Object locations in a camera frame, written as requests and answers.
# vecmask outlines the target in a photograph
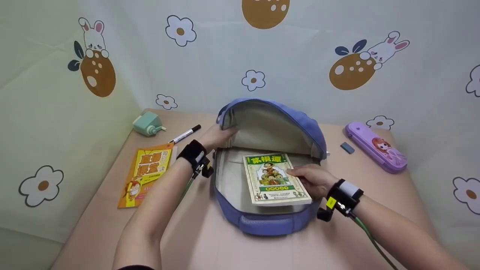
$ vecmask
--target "comic book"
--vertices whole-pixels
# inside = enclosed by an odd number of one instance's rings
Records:
[[[141,205],[148,190],[167,170],[172,159],[174,143],[137,149],[130,166],[118,208],[134,208]]]
[[[252,203],[258,206],[309,204],[312,198],[298,177],[287,174],[293,168],[286,153],[243,157]]]

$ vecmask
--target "table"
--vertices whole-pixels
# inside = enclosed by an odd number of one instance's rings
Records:
[[[117,209],[130,162],[139,147],[168,142],[196,124],[202,129],[177,144],[179,151],[215,123],[215,115],[149,110],[159,115],[166,132],[144,137],[131,132],[112,168],[63,247],[53,270],[110,269],[123,227],[135,211]],[[408,171],[389,174],[342,133],[343,126],[321,124],[331,155],[321,165],[348,179],[371,198],[401,213],[437,239]],[[394,144],[388,130],[375,130]],[[340,148],[348,142],[349,155]],[[209,179],[198,177],[175,211],[161,242],[164,270],[388,269],[365,233],[336,212],[330,222],[312,220],[306,229],[286,236],[258,237],[242,233],[224,217],[210,192]]]

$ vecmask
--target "wall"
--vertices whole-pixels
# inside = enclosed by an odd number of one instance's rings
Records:
[[[322,123],[391,129],[441,240],[480,267],[478,1],[81,3],[110,27],[144,108],[270,98]]]
[[[114,77],[115,50],[111,61],[99,58],[96,68],[85,55],[80,58],[86,48],[78,20],[76,1],[0,4],[5,269],[49,268],[140,112],[122,79]],[[96,73],[99,63],[104,65]],[[91,72],[97,87],[84,82]]]

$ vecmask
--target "pencil sharpener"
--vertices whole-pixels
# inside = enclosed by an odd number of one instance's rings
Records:
[[[167,130],[162,126],[158,115],[146,111],[133,121],[133,130],[147,137],[154,136],[160,130]]]

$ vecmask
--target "black marker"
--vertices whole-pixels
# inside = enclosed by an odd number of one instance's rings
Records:
[[[169,143],[175,143],[177,144],[179,141],[185,139],[186,137],[190,136],[190,134],[193,134],[195,131],[199,130],[202,126],[200,125],[196,125],[194,126],[193,128],[187,130],[185,133],[183,133],[182,135],[176,137],[175,139],[169,141]]]

